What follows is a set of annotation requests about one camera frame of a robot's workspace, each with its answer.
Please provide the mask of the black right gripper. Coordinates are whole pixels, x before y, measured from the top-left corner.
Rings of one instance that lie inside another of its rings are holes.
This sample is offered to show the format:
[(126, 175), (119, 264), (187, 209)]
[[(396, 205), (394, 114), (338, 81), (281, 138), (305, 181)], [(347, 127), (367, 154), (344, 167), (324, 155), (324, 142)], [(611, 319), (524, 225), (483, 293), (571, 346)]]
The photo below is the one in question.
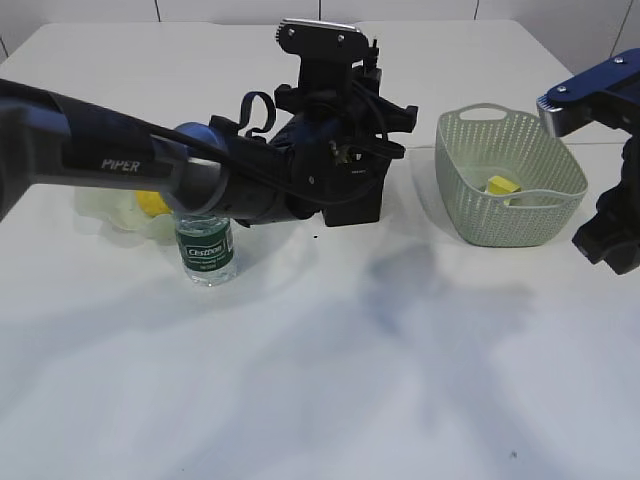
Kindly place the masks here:
[(604, 262), (618, 275), (639, 267), (639, 127), (616, 113), (589, 107), (590, 121), (630, 133), (623, 146), (619, 182), (603, 192), (596, 202), (595, 215), (572, 238), (573, 245), (593, 265)]

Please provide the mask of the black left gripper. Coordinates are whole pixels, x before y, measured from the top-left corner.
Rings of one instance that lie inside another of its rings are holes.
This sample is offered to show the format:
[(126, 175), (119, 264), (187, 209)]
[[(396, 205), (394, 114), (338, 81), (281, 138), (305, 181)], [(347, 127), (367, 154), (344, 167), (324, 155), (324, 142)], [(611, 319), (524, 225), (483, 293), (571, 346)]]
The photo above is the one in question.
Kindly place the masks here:
[(261, 93), (266, 125), (247, 126), (255, 93), (245, 95), (240, 119), (209, 121), (216, 147), (229, 156), (209, 211), (241, 225), (306, 220), (325, 206), (347, 201), (331, 193), (330, 180), (345, 154), (404, 157), (392, 133), (410, 133), (418, 108), (401, 107), (363, 84), (363, 65), (351, 69), (345, 88), (301, 82)]

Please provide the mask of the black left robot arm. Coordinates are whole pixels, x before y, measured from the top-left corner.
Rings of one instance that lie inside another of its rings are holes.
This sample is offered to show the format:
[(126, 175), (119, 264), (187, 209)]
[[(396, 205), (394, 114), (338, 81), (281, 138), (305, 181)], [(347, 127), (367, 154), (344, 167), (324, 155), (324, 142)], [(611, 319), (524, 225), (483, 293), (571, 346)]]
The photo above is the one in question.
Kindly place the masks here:
[(267, 120), (212, 116), (168, 129), (56, 92), (1, 84), (1, 210), (38, 184), (159, 193), (178, 212), (250, 227), (351, 211), (381, 194), (403, 157), (394, 133), (417, 123), (414, 105), (381, 96), (381, 72), (351, 67), (329, 84), (300, 81), (262, 93)]

